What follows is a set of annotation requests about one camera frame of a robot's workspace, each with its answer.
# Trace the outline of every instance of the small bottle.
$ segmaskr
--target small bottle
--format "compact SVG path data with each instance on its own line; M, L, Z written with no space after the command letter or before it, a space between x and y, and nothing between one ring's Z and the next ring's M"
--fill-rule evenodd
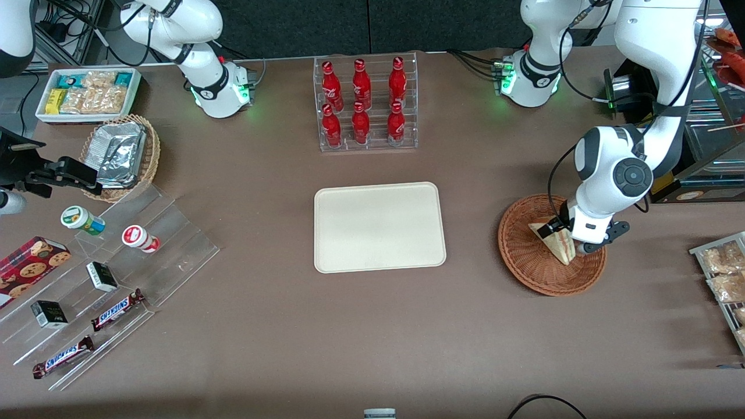
M372 84L370 76L365 71L365 60L355 60L355 76L352 78L355 88L355 100L362 102L364 109L373 107Z
M339 113L344 109L344 99L341 98L341 83L334 74L334 66L331 61L324 61L321 67L323 67L323 95L334 108L334 113Z
M370 117L365 112L363 102L355 102L355 114L352 115L352 126L355 129L355 141L359 145L366 145L370 140Z
M393 112L388 116L388 144L398 147L404 142L406 119L401 114L401 102L394 102L392 108Z
M130 225L121 234L123 243L145 253L153 253L160 248L160 239L149 234L139 225Z
M326 135L326 142L331 148L341 147L341 124L339 118L334 115L330 104L323 104L323 132Z
M91 236L101 234L106 228L106 222L103 219L96 217L90 211L78 205L73 205L62 211L60 222L69 229L82 230Z
M388 78L388 102L393 109L393 104L401 102L401 108L406 107L406 73L404 73L404 59L393 58L393 71Z

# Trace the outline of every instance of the wooden skewer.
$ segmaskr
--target wooden skewer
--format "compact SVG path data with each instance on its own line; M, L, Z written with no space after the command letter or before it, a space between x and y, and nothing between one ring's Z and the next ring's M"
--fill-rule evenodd
M707 133L711 133L711 132L714 132L714 131L728 130L729 128L739 128L739 127L745 127L745 124L727 125L726 127L712 128L711 130L706 130L706 132Z

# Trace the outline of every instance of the red bottle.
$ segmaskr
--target red bottle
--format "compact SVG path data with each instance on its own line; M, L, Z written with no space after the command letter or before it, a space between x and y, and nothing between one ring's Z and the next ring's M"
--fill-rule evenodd
M360 145L367 144L370 139L370 117L365 112L365 105L360 101L355 102L352 126L355 128L355 141Z
M326 135L326 142L331 148L341 147L341 124L339 118L334 115L334 110L330 104L323 104L323 132Z
M388 116L388 144L398 147L404 141L406 119L401 114L401 102L393 103L393 113Z
M355 87L355 100L362 102L365 110L373 107L372 85L370 76L365 71L365 60L355 60L355 76L352 78Z
M404 73L404 59L393 58L393 71L388 78L388 102L391 107L395 102L401 102L401 107L406 106L406 73Z
M344 99L341 98L341 83L334 74L334 66L331 61L324 61L321 67L323 68L323 95L334 108L334 113L339 113L344 109Z

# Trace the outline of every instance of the small black box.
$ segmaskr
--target small black box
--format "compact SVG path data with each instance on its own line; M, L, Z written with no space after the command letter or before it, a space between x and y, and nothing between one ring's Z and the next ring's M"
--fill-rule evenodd
M62 329L67 325L67 318L62 307L54 301L38 300L31 304L31 311L41 327Z
M116 291L116 280L114 280L114 275L111 274L108 266L103 263L91 262L86 268L88 268L88 275L91 277L94 287L104 292Z

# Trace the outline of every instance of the red cookie box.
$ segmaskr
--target red cookie box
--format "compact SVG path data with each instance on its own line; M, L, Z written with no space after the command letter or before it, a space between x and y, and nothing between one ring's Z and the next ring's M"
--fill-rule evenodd
M70 256L65 246L43 237L34 237L0 260L0 309L20 297Z

